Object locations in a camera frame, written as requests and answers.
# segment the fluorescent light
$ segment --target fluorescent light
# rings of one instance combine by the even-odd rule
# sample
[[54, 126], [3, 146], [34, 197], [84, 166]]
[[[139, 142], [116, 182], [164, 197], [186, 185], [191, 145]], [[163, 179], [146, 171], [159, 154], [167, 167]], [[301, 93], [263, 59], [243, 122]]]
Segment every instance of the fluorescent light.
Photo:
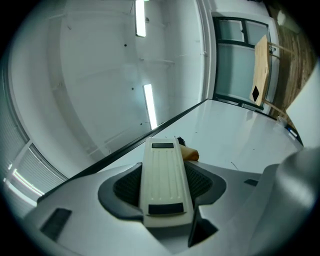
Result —
[[146, 37], [145, 20], [145, 2], [144, 0], [135, 0], [135, 34], [138, 37]]
[[13, 171], [13, 176], [17, 178], [18, 181], [20, 181], [25, 187], [27, 187], [28, 189], [30, 189], [31, 191], [33, 191], [34, 193], [36, 193], [39, 196], [44, 195], [45, 193], [43, 193], [42, 191], [40, 191], [39, 189], [37, 189], [36, 187], [34, 187], [30, 182], [28, 182], [24, 177], [21, 176], [20, 173], [17, 172], [17, 169], [14, 169]]
[[152, 94], [152, 86], [151, 84], [146, 84], [143, 87], [144, 87], [144, 95], [146, 100], [146, 107], [148, 109], [148, 114], [149, 114], [149, 121], [150, 121], [151, 129], [153, 130], [158, 125], [157, 125], [157, 118], [156, 118], [156, 111], [155, 111], [155, 104], [154, 104], [154, 96]]

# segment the window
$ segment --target window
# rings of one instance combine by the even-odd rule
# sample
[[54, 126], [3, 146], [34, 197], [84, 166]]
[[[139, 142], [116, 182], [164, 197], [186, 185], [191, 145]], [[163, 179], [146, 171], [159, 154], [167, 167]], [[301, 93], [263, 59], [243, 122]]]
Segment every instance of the window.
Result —
[[255, 105], [249, 95], [255, 69], [255, 45], [264, 35], [270, 42], [268, 25], [233, 17], [214, 17], [213, 23], [217, 45], [213, 99], [222, 99], [235, 102], [238, 106], [252, 106], [263, 110], [263, 106]]
[[23, 218], [41, 195], [67, 178], [44, 159], [24, 131], [10, 96], [6, 61], [0, 62], [0, 187], [12, 213]]

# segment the wire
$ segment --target wire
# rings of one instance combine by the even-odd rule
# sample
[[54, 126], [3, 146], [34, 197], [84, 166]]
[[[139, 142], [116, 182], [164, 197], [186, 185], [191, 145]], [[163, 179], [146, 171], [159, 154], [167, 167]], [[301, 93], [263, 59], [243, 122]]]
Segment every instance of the wire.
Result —
[[132, 5], [131, 5], [131, 9], [130, 9], [129, 14], [131, 14], [132, 8], [134, 7], [134, 3], [135, 3], [135, 0], [132, 1]]

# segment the gray cylindrical object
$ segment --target gray cylindrical object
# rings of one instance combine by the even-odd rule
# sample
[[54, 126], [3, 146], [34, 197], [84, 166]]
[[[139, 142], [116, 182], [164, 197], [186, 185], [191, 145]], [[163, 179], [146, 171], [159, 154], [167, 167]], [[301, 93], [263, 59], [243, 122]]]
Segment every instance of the gray cylindrical object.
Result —
[[281, 10], [278, 13], [277, 21], [280, 26], [284, 26], [296, 34], [300, 33], [301, 31], [301, 28], [297, 25], [297, 23], [290, 16], [288, 16], [288, 14], [285, 14]]

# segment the white tabletop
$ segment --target white tabletop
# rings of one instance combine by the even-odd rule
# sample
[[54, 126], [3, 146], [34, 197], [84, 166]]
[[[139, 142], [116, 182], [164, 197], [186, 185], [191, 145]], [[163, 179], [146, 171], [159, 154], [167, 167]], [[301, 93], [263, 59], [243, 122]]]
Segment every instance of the white tabletop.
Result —
[[[207, 100], [154, 136], [182, 137], [198, 150], [199, 162], [252, 173], [279, 164], [303, 146], [273, 119], [251, 110]], [[101, 171], [143, 161], [141, 144]]]

